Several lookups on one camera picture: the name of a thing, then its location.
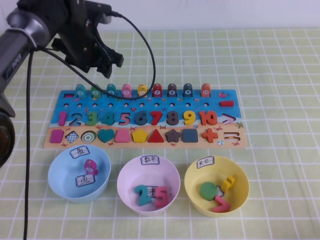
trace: blue square block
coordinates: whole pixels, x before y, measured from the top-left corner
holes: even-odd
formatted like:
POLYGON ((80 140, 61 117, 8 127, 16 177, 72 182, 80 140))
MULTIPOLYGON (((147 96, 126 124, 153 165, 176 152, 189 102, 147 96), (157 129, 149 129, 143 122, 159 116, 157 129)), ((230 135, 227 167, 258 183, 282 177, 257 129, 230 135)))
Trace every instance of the blue square block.
POLYGON ((198 142, 198 131, 197 129, 183 129, 182 130, 182 141, 184 143, 197 143, 198 142))

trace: yellow bowl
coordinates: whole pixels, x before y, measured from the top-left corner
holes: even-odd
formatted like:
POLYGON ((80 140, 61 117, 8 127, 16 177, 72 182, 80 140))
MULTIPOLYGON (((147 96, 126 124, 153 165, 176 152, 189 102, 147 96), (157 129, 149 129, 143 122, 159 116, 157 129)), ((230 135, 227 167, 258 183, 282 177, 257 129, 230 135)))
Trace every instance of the yellow bowl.
POLYGON ((184 187, 193 206, 200 213, 212 218, 225 216, 240 208, 246 202, 250 191, 249 180, 243 169, 223 156, 207 156, 193 162, 185 173, 184 187), (218 188, 228 176, 234 178, 233 186, 224 195, 223 191, 218 191, 217 195, 223 195, 222 198, 231 206, 230 211, 213 212, 213 208, 218 205, 214 200, 208 201, 201 197, 201 184, 212 182, 218 188))

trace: green grid pattern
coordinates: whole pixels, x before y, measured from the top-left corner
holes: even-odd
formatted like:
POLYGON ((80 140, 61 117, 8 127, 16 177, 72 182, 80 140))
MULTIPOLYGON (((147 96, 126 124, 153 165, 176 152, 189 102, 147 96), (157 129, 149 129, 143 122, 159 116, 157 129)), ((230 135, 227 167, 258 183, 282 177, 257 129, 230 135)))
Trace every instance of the green grid pattern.
MULTIPOLYGON (((108 149, 112 172, 107 190, 86 204, 68 203, 47 182, 50 163, 62 150, 43 149, 61 90, 79 77, 52 57, 35 54, 31 81, 30 239, 320 239, 320 29, 237 29, 145 32, 157 64, 156 82, 193 88, 210 83, 235 89, 247 149, 108 149), (157 217, 128 209, 117 195, 121 167, 141 154, 171 160, 181 176, 172 206, 157 217), (190 204, 184 188, 188 166, 204 155, 222 155, 246 172, 247 203, 223 218, 208 218, 190 204)), ((124 55, 110 80, 94 69, 86 76, 105 87, 150 85, 152 62, 139 35, 104 32, 124 55)), ((15 109, 16 145, 0 169, 0 239, 21 239, 26 158, 26 69, 5 91, 15 109)))

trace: plus sign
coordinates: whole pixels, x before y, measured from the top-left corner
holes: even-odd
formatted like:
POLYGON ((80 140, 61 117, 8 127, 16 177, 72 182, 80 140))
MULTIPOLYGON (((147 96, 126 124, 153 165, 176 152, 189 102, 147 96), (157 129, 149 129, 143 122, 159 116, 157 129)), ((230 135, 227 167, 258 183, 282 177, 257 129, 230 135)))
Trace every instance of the plus sign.
POLYGON ((206 132, 202 133, 202 137, 207 139, 209 143, 213 143, 214 139, 218 138, 218 133, 212 132, 212 128, 208 128, 206 132))

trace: white wall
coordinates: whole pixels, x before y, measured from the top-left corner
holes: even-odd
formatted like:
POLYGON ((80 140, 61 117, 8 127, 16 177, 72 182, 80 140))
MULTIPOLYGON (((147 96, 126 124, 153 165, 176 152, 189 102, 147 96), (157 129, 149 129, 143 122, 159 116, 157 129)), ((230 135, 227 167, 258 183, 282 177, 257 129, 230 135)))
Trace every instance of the white wall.
MULTIPOLYGON (((17 0, 0 0, 0 31, 17 0)), ((95 0, 110 4, 141 30, 320 26, 320 0, 95 0)), ((113 19, 106 30, 132 30, 113 19)))

